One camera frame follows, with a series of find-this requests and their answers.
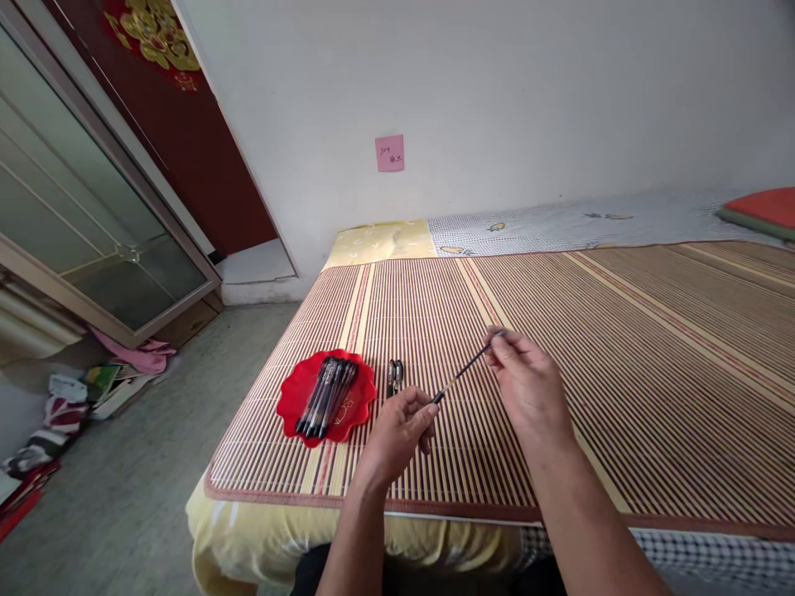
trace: glass door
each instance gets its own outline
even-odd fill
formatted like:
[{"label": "glass door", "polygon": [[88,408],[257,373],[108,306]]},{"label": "glass door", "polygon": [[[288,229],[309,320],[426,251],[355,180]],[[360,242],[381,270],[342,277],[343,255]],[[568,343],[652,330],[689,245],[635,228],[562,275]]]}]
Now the glass door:
[{"label": "glass door", "polygon": [[120,149],[109,131],[98,140],[95,122],[89,133],[86,109],[99,119],[79,92],[65,96],[70,81],[35,64],[51,56],[32,47],[26,23],[9,21],[5,7],[2,16],[0,262],[117,341],[138,344],[219,278],[135,165],[122,171],[108,154]]}]

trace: gray concrete floor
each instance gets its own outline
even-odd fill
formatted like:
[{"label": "gray concrete floor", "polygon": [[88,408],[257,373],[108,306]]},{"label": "gray concrete floor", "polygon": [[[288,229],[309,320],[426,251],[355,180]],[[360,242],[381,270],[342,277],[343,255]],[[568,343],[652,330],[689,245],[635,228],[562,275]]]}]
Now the gray concrete floor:
[{"label": "gray concrete floor", "polygon": [[93,425],[0,544],[0,594],[197,594],[185,503],[297,307],[227,309],[170,378]]}]

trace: bamboo mat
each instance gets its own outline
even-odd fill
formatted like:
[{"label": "bamboo mat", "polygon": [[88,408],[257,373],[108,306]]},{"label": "bamboo mat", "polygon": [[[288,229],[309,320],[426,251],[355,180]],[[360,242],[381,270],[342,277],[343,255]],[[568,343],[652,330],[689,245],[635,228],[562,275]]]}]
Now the bamboo mat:
[{"label": "bamboo mat", "polygon": [[[338,507],[386,393],[433,394],[488,324],[561,365],[578,440],[633,526],[795,539],[795,258],[749,243],[406,259],[322,272],[216,451],[211,497]],[[343,445],[306,449],[275,407],[292,367],[346,348],[380,398]],[[492,373],[445,399],[396,512],[533,522],[540,512]]]}]

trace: left hand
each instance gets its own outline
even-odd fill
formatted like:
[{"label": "left hand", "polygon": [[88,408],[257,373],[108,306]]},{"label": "left hand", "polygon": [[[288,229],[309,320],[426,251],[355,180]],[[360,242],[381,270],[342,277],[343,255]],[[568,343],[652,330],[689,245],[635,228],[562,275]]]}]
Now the left hand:
[{"label": "left hand", "polygon": [[417,387],[407,387],[387,399],[367,439],[355,479],[387,489],[408,467],[417,445],[431,452],[433,419],[439,406]]}]

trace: red plate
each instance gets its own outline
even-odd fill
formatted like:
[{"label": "red plate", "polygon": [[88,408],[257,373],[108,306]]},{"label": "red plate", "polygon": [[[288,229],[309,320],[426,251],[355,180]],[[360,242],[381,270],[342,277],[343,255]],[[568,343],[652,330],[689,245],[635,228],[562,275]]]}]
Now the red plate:
[{"label": "red plate", "polygon": [[[348,440],[350,429],[363,424],[370,416],[369,403],[375,399],[376,391],[373,385],[373,369],[364,363],[358,354],[345,352],[343,349],[330,352],[318,352],[307,360],[301,360],[292,369],[290,376],[282,383],[282,397],[276,404],[276,413],[284,420],[284,435],[294,437],[296,423],[306,409],[306,404],[312,395],[317,383],[317,374],[326,356],[332,358],[347,358],[359,365],[359,374],[356,375],[354,385],[350,388],[347,399],[340,404],[337,416],[329,428],[325,438],[335,443],[344,443]],[[307,439],[298,435],[307,447],[316,447],[320,443],[318,437]]]}]

